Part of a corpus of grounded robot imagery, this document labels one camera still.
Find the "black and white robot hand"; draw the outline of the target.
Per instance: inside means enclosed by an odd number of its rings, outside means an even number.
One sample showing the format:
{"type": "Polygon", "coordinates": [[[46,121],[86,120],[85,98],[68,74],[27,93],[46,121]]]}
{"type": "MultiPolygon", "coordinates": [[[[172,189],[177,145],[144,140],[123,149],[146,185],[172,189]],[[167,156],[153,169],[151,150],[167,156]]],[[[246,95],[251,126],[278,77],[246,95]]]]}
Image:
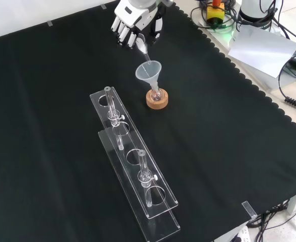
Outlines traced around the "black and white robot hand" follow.
{"type": "Polygon", "coordinates": [[[144,37],[147,44],[154,44],[163,29],[163,16],[173,1],[120,1],[114,10],[111,26],[118,43],[133,48],[136,40],[144,37]]]}

